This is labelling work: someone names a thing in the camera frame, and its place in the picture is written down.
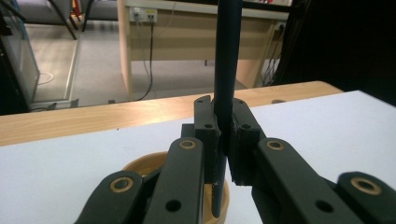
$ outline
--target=gray floor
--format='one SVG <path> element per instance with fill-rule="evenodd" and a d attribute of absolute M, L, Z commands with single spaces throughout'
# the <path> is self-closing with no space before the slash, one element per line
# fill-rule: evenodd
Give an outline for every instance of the gray floor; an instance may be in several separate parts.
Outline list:
<path fill-rule="evenodd" d="M 41 74 L 34 101 L 67 101 L 78 41 L 64 26 L 26 24 L 25 27 Z"/>
<path fill-rule="evenodd" d="M 74 58 L 75 67 L 66 69 L 72 72 L 68 83 L 70 95 L 66 102 L 59 102 L 58 107 L 69 107 L 72 101 L 78 101 L 78 106 L 127 102 L 128 93 L 120 70 L 118 23 L 89 21 L 86 31 L 77 33 L 79 37 Z M 60 45 L 53 49 L 58 52 L 63 50 Z M 146 65 L 149 69 L 149 61 L 146 61 Z M 154 61 L 153 86 L 143 100 L 212 92 L 214 68 L 213 61 L 208 61 L 207 65 L 205 61 Z M 149 77 L 142 61 L 132 62 L 132 71 L 134 98 L 139 99 L 149 87 Z M 235 88 L 244 89 L 240 83 L 236 83 Z M 64 88 L 60 88 L 59 92 L 64 94 Z"/>

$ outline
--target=white surface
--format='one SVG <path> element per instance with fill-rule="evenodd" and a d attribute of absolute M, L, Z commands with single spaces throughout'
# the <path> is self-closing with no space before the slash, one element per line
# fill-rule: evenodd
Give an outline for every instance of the white surface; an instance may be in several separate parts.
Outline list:
<path fill-rule="evenodd" d="M 362 171 L 396 189 L 395 107 L 354 91 L 252 111 L 268 137 L 290 142 L 331 181 Z M 104 177 L 167 150 L 188 122 L 192 119 L 0 147 L 0 223 L 75 222 Z M 230 184 L 230 190 L 226 223 L 261 223 L 250 188 Z"/>
<path fill-rule="evenodd" d="M 164 1 L 164 0 L 125 0 L 124 5 L 126 7 L 150 7 L 150 8 L 158 8 L 158 9 L 166 9 L 166 10 L 174 10 L 174 11 L 218 14 L 218 6 Z M 289 13 L 285 13 L 285 12 L 264 11 L 258 9 L 250 9 L 250 8 L 242 9 L 242 17 L 275 19 L 275 20 L 285 21 L 288 18 L 288 16 Z"/>

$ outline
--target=electrical outlet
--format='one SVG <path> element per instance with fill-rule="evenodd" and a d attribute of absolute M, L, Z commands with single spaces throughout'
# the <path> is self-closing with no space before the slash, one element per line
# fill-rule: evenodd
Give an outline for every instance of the electrical outlet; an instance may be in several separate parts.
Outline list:
<path fill-rule="evenodd" d="M 158 10 L 157 8 L 131 7 L 130 15 L 130 21 L 157 22 Z"/>
<path fill-rule="evenodd" d="M 275 24 L 275 30 L 279 31 L 279 30 L 285 30 L 286 28 L 286 21 L 277 21 Z"/>

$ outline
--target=black cylindrical rod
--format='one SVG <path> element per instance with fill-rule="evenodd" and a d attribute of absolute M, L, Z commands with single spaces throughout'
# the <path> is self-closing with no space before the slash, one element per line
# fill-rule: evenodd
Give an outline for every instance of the black cylindrical rod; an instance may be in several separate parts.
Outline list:
<path fill-rule="evenodd" d="M 215 96 L 213 110 L 221 136 L 212 188 L 212 214 L 219 217 L 224 185 L 226 154 L 230 142 L 233 92 L 241 33 L 242 0 L 219 0 L 216 35 Z"/>

